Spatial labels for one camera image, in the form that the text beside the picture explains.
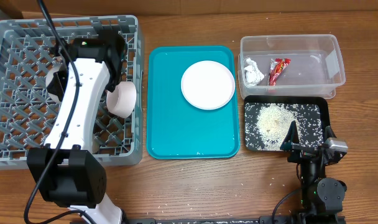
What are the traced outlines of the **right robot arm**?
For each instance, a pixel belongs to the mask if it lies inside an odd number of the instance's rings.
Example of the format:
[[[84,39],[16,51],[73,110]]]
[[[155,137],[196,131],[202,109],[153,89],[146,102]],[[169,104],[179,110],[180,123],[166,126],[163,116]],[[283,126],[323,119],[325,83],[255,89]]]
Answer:
[[[325,128],[325,141],[319,146],[305,147],[299,144],[296,122],[291,122],[288,133],[280,147],[289,152],[288,162],[297,165],[300,187],[286,195],[272,212],[272,223],[277,221],[275,214],[280,205],[296,193],[301,193],[302,209],[289,217],[284,223],[344,223],[338,213],[343,210],[346,184],[326,176],[325,168],[337,164],[348,152],[346,141],[339,139],[330,126]]]

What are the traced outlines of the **clear white wrapper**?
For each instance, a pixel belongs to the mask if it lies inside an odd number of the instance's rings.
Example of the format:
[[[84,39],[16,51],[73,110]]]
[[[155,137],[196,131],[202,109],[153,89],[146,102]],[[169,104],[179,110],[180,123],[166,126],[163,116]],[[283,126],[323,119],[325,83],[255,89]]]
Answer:
[[[258,85],[265,78],[265,75],[259,70],[256,61],[251,58],[246,58],[245,63],[244,71],[246,83],[249,86]]]

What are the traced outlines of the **small pink-white plate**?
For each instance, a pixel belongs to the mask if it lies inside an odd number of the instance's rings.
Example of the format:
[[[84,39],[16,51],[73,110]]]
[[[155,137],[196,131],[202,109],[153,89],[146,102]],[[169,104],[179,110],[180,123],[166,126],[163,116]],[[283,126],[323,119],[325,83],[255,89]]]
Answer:
[[[133,82],[120,82],[113,92],[107,91],[106,106],[110,113],[128,118],[136,104],[136,86]]]

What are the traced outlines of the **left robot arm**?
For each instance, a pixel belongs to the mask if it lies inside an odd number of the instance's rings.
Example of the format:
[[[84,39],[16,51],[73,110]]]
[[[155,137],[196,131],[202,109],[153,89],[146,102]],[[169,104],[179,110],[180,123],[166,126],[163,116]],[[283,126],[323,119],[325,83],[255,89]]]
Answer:
[[[106,194],[104,167],[94,157],[93,128],[104,91],[121,77],[125,40],[117,35],[77,38],[66,49],[66,87],[55,124],[42,147],[32,148],[27,165],[33,193],[77,213],[88,223],[126,223]]]

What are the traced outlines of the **white cup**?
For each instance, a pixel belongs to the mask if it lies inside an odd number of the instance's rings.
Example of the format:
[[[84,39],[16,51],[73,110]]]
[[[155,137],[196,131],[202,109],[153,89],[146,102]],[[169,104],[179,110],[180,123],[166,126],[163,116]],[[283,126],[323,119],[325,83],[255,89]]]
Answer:
[[[99,152],[99,142],[96,138],[96,136],[93,136],[92,138],[92,147],[91,147],[91,153],[96,154]]]

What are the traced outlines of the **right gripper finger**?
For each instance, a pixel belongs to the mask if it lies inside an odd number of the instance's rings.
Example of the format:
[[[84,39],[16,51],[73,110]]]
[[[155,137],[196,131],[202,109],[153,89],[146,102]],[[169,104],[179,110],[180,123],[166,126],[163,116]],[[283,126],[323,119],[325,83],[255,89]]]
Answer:
[[[299,145],[299,138],[298,138],[298,129],[297,124],[295,121],[292,121],[290,123],[290,127],[288,129],[288,133],[286,137],[284,138],[280,150],[282,151],[300,151],[301,146]]]
[[[324,138],[325,139],[328,139],[328,138],[335,138],[336,135],[335,133],[333,132],[331,126],[327,126],[325,127],[325,130],[324,130]]]

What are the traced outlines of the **grey bowl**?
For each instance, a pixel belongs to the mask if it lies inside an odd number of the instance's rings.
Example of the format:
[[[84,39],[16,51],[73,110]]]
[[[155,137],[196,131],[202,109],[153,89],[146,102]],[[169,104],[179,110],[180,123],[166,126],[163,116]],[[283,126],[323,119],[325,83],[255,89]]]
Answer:
[[[48,95],[56,103],[61,103],[67,87],[68,72],[64,65],[57,65],[48,71],[45,84]]]

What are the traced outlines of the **red snack wrapper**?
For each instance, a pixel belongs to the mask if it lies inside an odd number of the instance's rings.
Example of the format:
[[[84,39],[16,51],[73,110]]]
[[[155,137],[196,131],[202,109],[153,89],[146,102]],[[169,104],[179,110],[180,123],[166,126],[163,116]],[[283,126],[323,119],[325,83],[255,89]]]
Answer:
[[[290,64],[290,62],[291,60],[289,58],[275,58],[271,60],[268,76],[268,86],[275,86],[278,77],[281,75],[283,70]]]

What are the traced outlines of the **large white plate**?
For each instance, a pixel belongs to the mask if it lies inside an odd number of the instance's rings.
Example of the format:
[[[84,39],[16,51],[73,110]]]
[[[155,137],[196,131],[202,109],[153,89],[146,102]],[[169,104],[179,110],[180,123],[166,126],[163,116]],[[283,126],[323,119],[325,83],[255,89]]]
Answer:
[[[232,72],[211,60],[190,65],[183,73],[180,86],[184,99],[201,110],[222,108],[236,90]]]

